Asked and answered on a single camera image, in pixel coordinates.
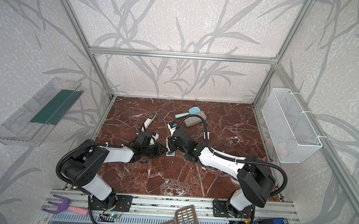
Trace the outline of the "white remote control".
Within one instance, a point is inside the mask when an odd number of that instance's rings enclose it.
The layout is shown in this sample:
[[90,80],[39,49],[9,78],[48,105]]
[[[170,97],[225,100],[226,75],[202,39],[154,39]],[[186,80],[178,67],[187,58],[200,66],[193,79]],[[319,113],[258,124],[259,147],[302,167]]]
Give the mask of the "white remote control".
[[170,139],[171,139],[171,137],[166,138],[166,148],[167,148],[166,156],[174,157],[176,153],[175,153],[175,151],[172,151],[171,147],[169,146]]

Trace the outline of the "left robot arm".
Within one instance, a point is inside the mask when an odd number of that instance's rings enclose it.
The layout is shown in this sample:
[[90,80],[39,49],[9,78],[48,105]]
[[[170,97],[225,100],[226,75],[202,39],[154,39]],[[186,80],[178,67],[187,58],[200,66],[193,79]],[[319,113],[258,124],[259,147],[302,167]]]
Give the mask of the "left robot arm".
[[156,133],[140,132],[126,145],[96,143],[87,139],[79,147],[69,151],[56,165],[56,175],[64,182],[76,186],[93,200],[107,207],[117,202],[116,191],[98,172],[106,163],[134,163],[142,157],[149,159],[165,154],[168,149],[157,142]]

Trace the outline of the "white battery cover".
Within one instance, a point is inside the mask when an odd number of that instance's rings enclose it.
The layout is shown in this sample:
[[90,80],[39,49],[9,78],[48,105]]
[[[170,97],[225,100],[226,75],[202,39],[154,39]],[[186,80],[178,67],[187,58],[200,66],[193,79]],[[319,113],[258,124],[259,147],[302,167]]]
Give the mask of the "white battery cover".
[[210,132],[204,133],[203,138],[204,138],[205,140],[206,140],[206,139],[210,139]]

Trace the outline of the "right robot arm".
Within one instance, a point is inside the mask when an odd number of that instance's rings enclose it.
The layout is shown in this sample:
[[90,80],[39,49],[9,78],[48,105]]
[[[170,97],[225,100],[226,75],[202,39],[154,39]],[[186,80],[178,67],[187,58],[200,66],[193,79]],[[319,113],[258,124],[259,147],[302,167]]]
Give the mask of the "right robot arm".
[[226,211],[232,217],[238,217],[249,206],[265,207],[268,198],[287,186],[288,176],[278,165],[263,162],[256,156],[242,158],[222,153],[210,147],[208,139],[205,144],[195,142],[182,128],[172,129],[166,141],[172,152],[181,151],[188,161],[213,167],[238,180],[240,189],[226,202]]

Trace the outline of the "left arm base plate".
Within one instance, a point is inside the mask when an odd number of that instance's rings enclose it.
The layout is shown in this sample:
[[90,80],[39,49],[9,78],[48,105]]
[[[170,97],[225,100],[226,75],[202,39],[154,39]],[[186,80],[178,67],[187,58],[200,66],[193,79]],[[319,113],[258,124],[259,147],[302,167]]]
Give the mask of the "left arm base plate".
[[99,200],[95,196],[91,199],[91,210],[107,210],[129,212],[133,196],[111,193],[105,200]]

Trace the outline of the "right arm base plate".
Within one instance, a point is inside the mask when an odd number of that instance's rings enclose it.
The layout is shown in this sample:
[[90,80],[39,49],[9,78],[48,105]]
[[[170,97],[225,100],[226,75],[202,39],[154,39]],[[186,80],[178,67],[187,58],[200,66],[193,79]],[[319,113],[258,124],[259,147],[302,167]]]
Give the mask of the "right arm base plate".
[[239,218],[244,220],[250,219],[250,214],[254,209],[254,207],[250,205],[243,210],[238,210],[229,204],[228,201],[218,200],[217,198],[213,200],[212,206],[214,217]]

